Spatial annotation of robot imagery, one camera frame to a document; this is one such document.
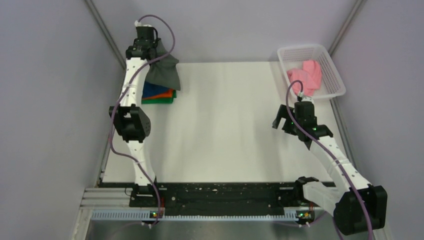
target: blue cloth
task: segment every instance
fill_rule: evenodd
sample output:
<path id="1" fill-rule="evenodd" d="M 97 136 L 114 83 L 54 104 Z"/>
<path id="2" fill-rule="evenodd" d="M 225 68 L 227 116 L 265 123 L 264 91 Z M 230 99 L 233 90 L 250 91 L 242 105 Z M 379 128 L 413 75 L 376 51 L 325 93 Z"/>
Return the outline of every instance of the blue cloth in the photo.
<path id="1" fill-rule="evenodd" d="M 145 81 L 142 98 L 150 98 L 159 94 L 166 93 L 168 92 L 168 90 L 168 87 L 155 85 Z"/>

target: pink cloth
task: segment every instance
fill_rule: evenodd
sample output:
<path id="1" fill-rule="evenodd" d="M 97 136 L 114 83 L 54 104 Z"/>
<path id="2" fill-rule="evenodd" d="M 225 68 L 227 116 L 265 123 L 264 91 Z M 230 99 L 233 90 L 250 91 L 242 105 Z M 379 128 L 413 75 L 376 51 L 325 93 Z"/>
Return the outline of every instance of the pink cloth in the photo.
<path id="1" fill-rule="evenodd" d="M 303 83 L 303 93 L 306 96 L 314 95 L 315 90 L 321 87 L 321 66 L 315 60 L 307 60 L 303 62 L 302 69 L 292 68 L 287 71 L 288 80 L 292 83 L 295 80 L 300 80 Z M 300 84 L 293 85 L 295 94 L 301 90 Z"/>

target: metal pole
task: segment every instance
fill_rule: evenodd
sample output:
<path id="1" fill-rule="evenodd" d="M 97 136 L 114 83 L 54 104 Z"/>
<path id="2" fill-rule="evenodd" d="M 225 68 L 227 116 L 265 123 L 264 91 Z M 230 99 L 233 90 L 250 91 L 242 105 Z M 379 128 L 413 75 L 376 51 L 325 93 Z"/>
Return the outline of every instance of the metal pole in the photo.
<path id="1" fill-rule="evenodd" d="M 94 20 L 96 21 L 99 29 L 101 30 L 101 33 L 103 34 L 104 38 L 106 39 L 110 49 L 112 50 L 113 54 L 115 55 L 116 60 L 118 60 L 120 66 L 123 70 L 125 70 L 125 59 L 121 55 L 121 52 L 115 43 L 114 39 L 112 38 L 111 33 L 109 32 L 108 28 L 106 27 L 105 22 L 103 21 L 102 17 L 100 16 L 99 11 L 97 10 L 96 6 L 94 5 L 92 0 L 84 0 L 85 4 L 87 5 L 91 15 L 93 16 Z"/>
<path id="2" fill-rule="evenodd" d="M 333 43 L 331 44 L 331 46 L 328 50 L 328 53 L 330 54 L 330 56 L 332 56 L 334 54 L 334 52 L 336 51 L 337 47 L 339 46 L 342 38 L 345 36 L 349 27 L 351 26 L 353 20 L 356 18 L 356 16 L 361 11 L 362 7 L 364 6 L 364 4 L 366 2 L 367 2 L 367 0 L 357 0 L 356 1 L 355 5 L 353 6 L 352 11 L 350 11 L 349 16 L 347 16 L 346 21 L 341 26 L 340 31 L 338 32 L 337 36 L 335 37 Z"/>

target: orange cloth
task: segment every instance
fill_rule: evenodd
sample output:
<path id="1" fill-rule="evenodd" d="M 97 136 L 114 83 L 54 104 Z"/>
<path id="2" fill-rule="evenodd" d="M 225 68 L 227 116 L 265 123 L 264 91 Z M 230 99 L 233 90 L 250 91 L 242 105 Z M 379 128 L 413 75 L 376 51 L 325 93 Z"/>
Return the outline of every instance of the orange cloth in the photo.
<path id="1" fill-rule="evenodd" d="M 172 98 L 173 97 L 173 92 L 174 92 L 173 89 L 169 89 L 167 92 L 161 93 L 161 94 L 156 95 L 156 96 L 145 97 L 145 98 L 143 98 L 143 100 Z"/>

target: folded cloth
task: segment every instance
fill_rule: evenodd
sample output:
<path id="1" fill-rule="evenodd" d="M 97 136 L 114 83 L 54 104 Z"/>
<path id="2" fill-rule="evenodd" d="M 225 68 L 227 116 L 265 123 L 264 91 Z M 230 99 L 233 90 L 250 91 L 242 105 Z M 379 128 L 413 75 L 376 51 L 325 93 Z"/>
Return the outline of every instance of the folded cloth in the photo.
<path id="1" fill-rule="evenodd" d="M 303 93 L 306 96 L 314 95 L 314 91 L 321 87 L 321 66 L 315 60 L 307 60 L 303 62 L 302 69 L 292 68 L 287 71 L 288 80 L 292 83 L 295 80 L 300 80 L 303 83 Z M 300 84 L 295 84 L 292 87 L 293 92 L 297 95 L 301 90 Z"/>
<path id="2" fill-rule="evenodd" d="M 177 97 L 177 91 L 172 91 L 172 97 L 161 97 L 155 99 L 142 99 L 141 104 L 172 104 Z"/>
<path id="3" fill-rule="evenodd" d="M 149 99 L 162 99 L 162 98 L 172 98 L 174 93 L 173 89 L 168 89 L 167 92 L 155 95 L 155 96 L 150 96 L 150 97 L 143 97 L 143 100 L 149 100 Z"/>
<path id="4" fill-rule="evenodd" d="M 143 96 L 142 98 L 150 98 L 159 94 L 163 94 L 169 91 L 169 88 L 165 86 L 159 86 L 145 81 L 143 87 Z"/>

